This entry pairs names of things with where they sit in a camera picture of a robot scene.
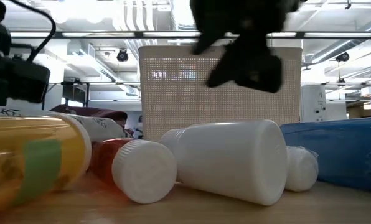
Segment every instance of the wooden table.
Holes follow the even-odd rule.
[[[177,185],[163,201],[138,205],[88,175],[73,191],[1,213],[0,224],[6,223],[371,224],[371,194],[317,183],[309,192],[286,192],[276,205],[262,207]]]

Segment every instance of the perforated white panel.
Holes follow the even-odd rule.
[[[223,48],[213,47],[202,56],[189,52],[185,46],[139,49],[146,139],[157,140],[170,129],[198,123],[270,119],[281,125],[299,121],[301,49],[275,48],[284,70],[284,85],[277,94],[233,83],[207,88],[204,82]]]

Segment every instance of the black cable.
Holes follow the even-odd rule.
[[[48,36],[43,40],[43,42],[34,50],[31,52],[31,54],[29,55],[28,59],[27,59],[27,62],[33,62],[33,60],[36,58],[36,55],[47,45],[47,43],[49,43],[49,41],[51,40],[51,38],[53,38],[54,34],[55,34],[55,31],[57,30],[57,26],[55,25],[55,21],[53,20],[53,18],[46,12],[44,11],[41,11],[40,9],[35,9],[34,7],[31,7],[31,6],[28,6],[22,2],[19,2],[18,0],[10,0],[10,2],[20,6],[20,7],[23,7],[25,9],[28,9],[32,12],[36,12],[46,18],[48,18],[48,20],[51,22],[51,30],[50,30],[50,33],[48,34]]]

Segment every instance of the blue container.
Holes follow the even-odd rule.
[[[287,146],[319,154],[320,181],[371,191],[371,118],[284,124]]]

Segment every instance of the yellow bottle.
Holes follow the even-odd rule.
[[[64,114],[0,117],[0,211],[69,188],[91,153],[83,126]]]

